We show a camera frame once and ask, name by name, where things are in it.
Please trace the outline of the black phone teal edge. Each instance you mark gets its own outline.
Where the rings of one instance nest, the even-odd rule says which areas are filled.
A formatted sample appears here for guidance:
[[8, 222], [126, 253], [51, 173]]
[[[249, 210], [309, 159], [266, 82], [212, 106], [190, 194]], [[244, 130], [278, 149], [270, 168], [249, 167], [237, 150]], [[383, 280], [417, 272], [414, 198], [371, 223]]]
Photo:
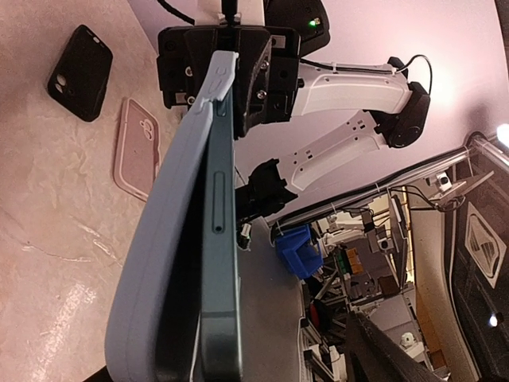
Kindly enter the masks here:
[[233, 101], [216, 101], [157, 331], [158, 381], [239, 381]]

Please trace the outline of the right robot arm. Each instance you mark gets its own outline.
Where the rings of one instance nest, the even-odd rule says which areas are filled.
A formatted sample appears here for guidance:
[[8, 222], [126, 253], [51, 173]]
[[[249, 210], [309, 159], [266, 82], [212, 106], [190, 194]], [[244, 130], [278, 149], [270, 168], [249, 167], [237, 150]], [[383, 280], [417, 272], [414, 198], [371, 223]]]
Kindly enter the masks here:
[[[408, 81], [399, 60], [338, 68], [302, 59], [300, 45], [298, 32], [287, 27], [201, 25], [159, 33], [165, 106], [188, 107], [151, 193], [164, 198], [170, 222], [203, 214], [205, 177], [215, 169], [224, 172], [213, 200], [220, 222], [243, 223], [279, 212], [362, 154], [403, 148], [421, 136], [429, 93]], [[260, 164], [245, 186], [231, 186], [236, 139], [260, 124], [328, 110], [355, 114], [308, 146]]]

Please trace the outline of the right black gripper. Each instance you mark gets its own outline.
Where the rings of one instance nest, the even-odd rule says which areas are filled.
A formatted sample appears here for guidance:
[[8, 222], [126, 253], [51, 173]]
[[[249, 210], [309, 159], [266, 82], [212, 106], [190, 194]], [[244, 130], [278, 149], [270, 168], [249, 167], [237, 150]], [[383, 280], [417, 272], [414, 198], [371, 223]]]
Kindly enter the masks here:
[[287, 121], [298, 90], [299, 45], [298, 37], [276, 29], [237, 33], [236, 39], [226, 26], [163, 29], [157, 71], [164, 104], [184, 106], [197, 96], [212, 54], [226, 49], [239, 54], [233, 87], [235, 139], [263, 121]]

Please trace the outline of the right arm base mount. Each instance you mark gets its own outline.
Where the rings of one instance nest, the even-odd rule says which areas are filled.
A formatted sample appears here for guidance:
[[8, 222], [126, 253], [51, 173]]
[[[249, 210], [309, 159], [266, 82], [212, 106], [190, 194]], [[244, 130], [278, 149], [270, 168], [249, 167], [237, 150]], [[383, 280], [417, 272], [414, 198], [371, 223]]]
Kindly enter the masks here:
[[297, 199], [281, 178], [278, 159], [258, 165], [248, 178], [248, 183], [235, 190], [235, 212], [238, 224], [251, 222], [281, 211], [287, 203]]

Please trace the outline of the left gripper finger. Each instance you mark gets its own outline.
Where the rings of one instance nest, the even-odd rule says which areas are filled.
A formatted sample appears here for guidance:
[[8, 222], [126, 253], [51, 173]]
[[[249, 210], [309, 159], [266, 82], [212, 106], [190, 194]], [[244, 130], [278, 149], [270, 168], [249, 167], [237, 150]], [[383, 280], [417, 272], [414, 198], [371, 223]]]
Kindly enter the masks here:
[[348, 314], [344, 346], [349, 381], [450, 381], [412, 359], [364, 314]]

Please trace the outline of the light blue phone case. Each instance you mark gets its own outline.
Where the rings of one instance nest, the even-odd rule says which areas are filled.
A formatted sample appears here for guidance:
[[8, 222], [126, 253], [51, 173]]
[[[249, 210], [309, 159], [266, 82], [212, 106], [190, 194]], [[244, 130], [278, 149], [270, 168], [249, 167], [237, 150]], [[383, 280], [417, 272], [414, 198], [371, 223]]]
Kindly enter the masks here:
[[214, 103], [231, 96], [234, 52], [212, 54], [204, 82], [154, 181], [123, 265], [107, 323], [105, 359], [114, 381], [158, 381], [157, 331], [185, 214], [214, 120]]

